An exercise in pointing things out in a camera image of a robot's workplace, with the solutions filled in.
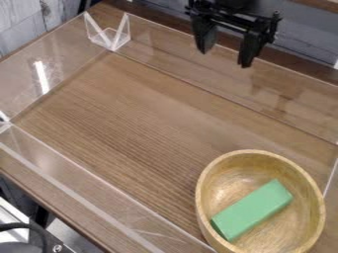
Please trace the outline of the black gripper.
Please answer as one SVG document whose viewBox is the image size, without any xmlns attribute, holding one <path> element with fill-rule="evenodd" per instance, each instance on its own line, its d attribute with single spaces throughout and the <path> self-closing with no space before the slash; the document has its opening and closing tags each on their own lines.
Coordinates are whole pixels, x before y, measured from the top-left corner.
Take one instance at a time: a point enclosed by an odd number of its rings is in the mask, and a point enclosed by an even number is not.
<svg viewBox="0 0 338 253">
<path fill-rule="evenodd" d="M 238 64 L 249 68 L 266 43 L 276 40 L 281 11 L 264 7 L 264 0 L 188 0 L 185 9 L 202 53 L 214 47 L 220 27 L 245 35 Z"/>
</svg>

